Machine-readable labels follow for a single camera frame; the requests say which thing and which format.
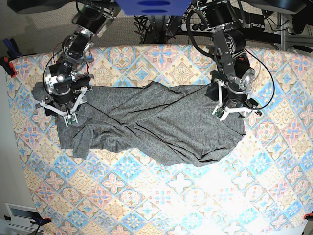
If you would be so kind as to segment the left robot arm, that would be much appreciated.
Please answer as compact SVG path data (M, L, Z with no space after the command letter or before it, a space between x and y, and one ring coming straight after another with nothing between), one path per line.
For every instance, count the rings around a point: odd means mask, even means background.
M200 49L193 36L190 19L197 14L201 20L200 27L212 29L210 40L213 47L209 52ZM186 28L194 48L211 58L217 65L210 72L211 84L206 95L217 102L213 110L221 121L229 114L238 113L242 118L248 118L251 113L261 116L258 102L248 95L256 72L250 66L245 52L246 40L231 4L227 0L195 0L187 15Z

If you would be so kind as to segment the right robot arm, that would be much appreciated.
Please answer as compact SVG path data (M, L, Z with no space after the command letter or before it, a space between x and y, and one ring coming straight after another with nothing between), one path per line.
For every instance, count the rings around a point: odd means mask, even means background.
M72 23L77 28L63 40L58 61L46 65L42 84L47 95L36 105L47 116L61 117L66 127L78 123L76 112L87 102L86 92L92 90L91 39L101 36L121 10L114 0L77 0L75 6Z

